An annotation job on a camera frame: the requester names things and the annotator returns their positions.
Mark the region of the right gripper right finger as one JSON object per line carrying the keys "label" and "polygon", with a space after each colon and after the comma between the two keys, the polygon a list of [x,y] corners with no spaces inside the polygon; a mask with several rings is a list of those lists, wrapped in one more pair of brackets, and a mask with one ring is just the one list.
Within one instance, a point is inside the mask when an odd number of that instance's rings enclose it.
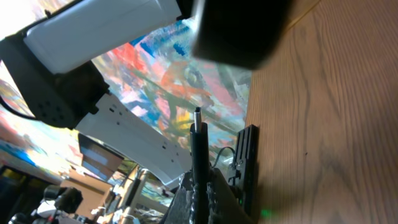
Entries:
{"label": "right gripper right finger", "polygon": [[217,168],[211,170],[207,184],[208,224],[253,224],[253,220],[239,206],[232,190]]}

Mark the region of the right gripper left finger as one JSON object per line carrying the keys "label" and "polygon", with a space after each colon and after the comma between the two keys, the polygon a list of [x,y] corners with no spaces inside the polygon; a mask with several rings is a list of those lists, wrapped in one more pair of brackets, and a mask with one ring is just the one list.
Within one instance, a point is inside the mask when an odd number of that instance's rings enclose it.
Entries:
{"label": "right gripper left finger", "polygon": [[179,187],[167,212],[159,224],[192,224],[195,216],[195,197],[197,187],[191,172],[180,176]]}

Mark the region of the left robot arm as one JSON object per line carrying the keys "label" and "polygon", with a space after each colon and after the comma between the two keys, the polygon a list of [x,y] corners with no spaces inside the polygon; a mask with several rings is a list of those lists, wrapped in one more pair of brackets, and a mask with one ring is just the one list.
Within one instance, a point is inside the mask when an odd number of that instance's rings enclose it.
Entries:
{"label": "left robot arm", "polygon": [[73,1],[1,41],[1,60],[32,119],[103,141],[168,187],[192,171],[208,182],[207,125],[194,112],[190,152],[171,144],[110,93],[92,60],[164,25],[194,17],[193,55],[256,69],[273,52],[291,1]]}

